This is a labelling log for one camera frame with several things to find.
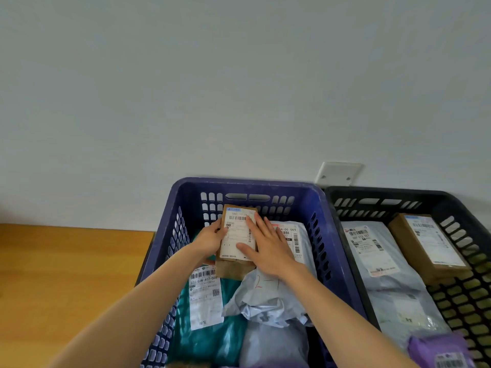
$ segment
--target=blue plastic basket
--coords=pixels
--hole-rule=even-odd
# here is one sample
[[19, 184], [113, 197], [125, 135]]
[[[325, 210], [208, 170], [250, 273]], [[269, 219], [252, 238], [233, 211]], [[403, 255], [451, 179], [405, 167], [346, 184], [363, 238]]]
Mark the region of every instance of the blue plastic basket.
[[[302, 222], [309, 234], [317, 278], [366, 318], [338, 230], [321, 189], [310, 183], [267, 180], [184, 178], [177, 181], [163, 211], [155, 239], [140, 272], [141, 282], [200, 229], [221, 216], [223, 204], [255, 206], [261, 215], [276, 221]], [[174, 329], [172, 307], [145, 354], [140, 368], [164, 366]], [[309, 329], [311, 366], [335, 367], [314, 328]]]

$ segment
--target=forearm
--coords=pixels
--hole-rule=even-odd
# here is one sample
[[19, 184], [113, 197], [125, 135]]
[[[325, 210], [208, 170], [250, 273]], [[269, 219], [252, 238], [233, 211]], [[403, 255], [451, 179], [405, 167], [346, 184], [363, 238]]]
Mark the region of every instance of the forearm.
[[322, 285], [301, 265], [284, 281], [304, 305], [339, 368], [414, 368], [417, 365], [380, 331]]
[[201, 259], [193, 244], [183, 247], [78, 334], [49, 367], [138, 366]]

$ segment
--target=plastic crate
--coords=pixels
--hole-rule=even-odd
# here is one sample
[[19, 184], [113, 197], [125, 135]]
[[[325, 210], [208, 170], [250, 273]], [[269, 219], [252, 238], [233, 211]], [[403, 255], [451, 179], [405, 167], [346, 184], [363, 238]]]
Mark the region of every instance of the plastic crate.
[[454, 331], [461, 331], [477, 366], [491, 365], [491, 235], [454, 196], [443, 191], [370, 187], [328, 187], [329, 208], [368, 315], [378, 322], [341, 227], [341, 221], [380, 221], [388, 224], [397, 213], [431, 214], [462, 253], [473, 271], [445, 280], [428, 291]]
[[[302, 222], [309, 234], [318, 279], [366, 317], [328, 202], [322, 190], [310, 183], [210, 178], [177, 181], [169, 193], [137, 283], [189, 244], [190, 238], [200, 229], [218, 219], [225, 203], [255, 206], [262, 216], [271, 220]], [[144, 367], [164, 366], [174, 329], [176, 306], [177, 302], [145, 354], [141, 362]], [[310, 330], [310, 364], [334, 367], [315, 329], [307, 329]]]

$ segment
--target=right hand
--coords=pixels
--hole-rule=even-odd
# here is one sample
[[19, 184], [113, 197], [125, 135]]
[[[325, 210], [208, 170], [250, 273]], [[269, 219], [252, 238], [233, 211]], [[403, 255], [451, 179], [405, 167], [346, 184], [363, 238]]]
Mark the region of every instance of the right hand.
[[256, 224], [249, 217], [246, 217], [245, 223], [256, 239], [258, 252], [244, 243], [237, 243], [237, 249], [249, 257], [262, 272], [283, 278], [297, 264], [285, 236], [280, 229], [274, 229], [266, 217], [263, 221], [258, 213], [254, 213], [254, 218]]

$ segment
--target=hand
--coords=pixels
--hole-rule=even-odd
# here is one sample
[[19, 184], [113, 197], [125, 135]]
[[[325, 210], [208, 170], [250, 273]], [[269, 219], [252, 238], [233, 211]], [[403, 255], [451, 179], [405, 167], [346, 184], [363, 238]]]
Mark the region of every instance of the hand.
[[227, 235], [228, 228], [220, 229], [221, 218], [218, 218], [210, 226], [203, 228], [196, 239], [191, 243], [197, 251], [200, 252], [202, 263], [214, 265], [215, 261], [207, 260], [207, 257], [214, 255], [220, 247], [221, 240]]
[[246, 217], [245, 223], [256, 239], [258, 252], [244, 243], [237, 243], [237, 249], [248, 256], [262, 272], [282, 279], [285, 272], [297, 263], [293, 253], [280, 229], [274, 229], [266, 217], [263, 222], [258, 213], [254, 213], [254, 218], [256, 225], [249, 217]]

